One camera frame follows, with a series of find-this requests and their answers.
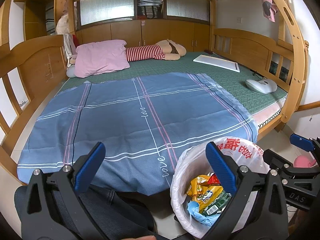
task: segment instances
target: green patterned sheet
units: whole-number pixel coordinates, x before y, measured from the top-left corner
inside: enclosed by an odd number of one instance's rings
[[[272,94],[256,94],[250,91],[245,85],[245,80],[247,79],[259,80],[258,77],[252,75],[250,69],[239,65],[240,73],[238,73],[220,67],[194,62],[193,59],[201,54],[208,55],[204,52],[188,52],[184,57],[176,61],[148,59],[130,62],[130,68],[124,70],[93,75],[86,78],[70,78],[60,91],[79,86],[85,81],[100,83],[109,80],[129,79],[136,76],[157,75],[169,72],[188,72],[194,74],[206,73],[237,98],[251,114],[255,114],[267,106],[270,106],[287,94],[287,92],[280,87]]]

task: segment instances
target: hand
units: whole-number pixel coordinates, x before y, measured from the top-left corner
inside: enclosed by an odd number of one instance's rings
[[[156,240],[155,236],[142,236],[139,238],[126,238],[126,239],[122,239],[122,240]]]

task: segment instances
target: metal screw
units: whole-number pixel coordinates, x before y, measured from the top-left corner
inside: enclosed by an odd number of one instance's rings
[[[240,170],[244,173],[248,172],[249,171],[249,168],[247,166],[240,166]]]
[[[68,172],[68,171],[71,170],[71,166],[70,166],[70,165],[64,165],[64,166],[62,167],[62,170],[63,170],[64,172]]]
[[[271,170],[270,173],[271,173],[272,176],[277,176],[278,175],[278,172],[276,172],[276,170]]]
[[[34,171],[33,171],[33,175],[39,175],[40,174],[40,170],[39,169],[35,169]]]

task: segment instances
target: stuffed toy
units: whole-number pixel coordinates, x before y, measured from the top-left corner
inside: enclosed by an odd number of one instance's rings
[[[187,50],[180,44],[171,40],[159,41],[155,45],[126,48],[126,58],[128,62],[159,59],[159,60],[178,60],[187,53]],[[74,74],[76,59],[71,58],[71,67],[67,69],[67,76],[76,77]]]

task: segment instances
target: floor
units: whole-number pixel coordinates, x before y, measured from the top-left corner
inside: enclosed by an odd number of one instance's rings
[[[58,92],[58,90],[59,88],[52,91],[52,93],[44,100],[44,102],[39,106],[32,118],[29,120],[12,153],[11,157],[14,161],[18,161],[21,150],[25,145],[36,118],[40,115],[46,104]],[[300,155],[299,150],[290,144],[288,137],[282,131],[277,133],[275,130],[272,130],[263,139],[258,141],[257,144],[264,150],[273,150],[291,163],[293,163],[295,158]],[[17,181],[11,177],[8,178],[7,176],[8,174],[6,174],[6,172],[1,168],[0,187],[5,188],[5,190],[1,196],[0,210],[12,228],[19,235],[21,235],[21,224],[13,203],[13,195],[19,184]],[[165,236],[168,239],[173,239],[185,233],[185,230],[181,227],[181,225],[173,219],[174,214],[170,206],[170,196],[168,191],[148,198],[141,196],[138,196],[137,198],[143,201],[153,214],[157,224],[158,233],[160,235]],[[288,208],[288,210],[291,210],[291,212],[288,212],[289,218],[291,218],[294,213],[292,212],[292,207],[290,208],[291,209]]]

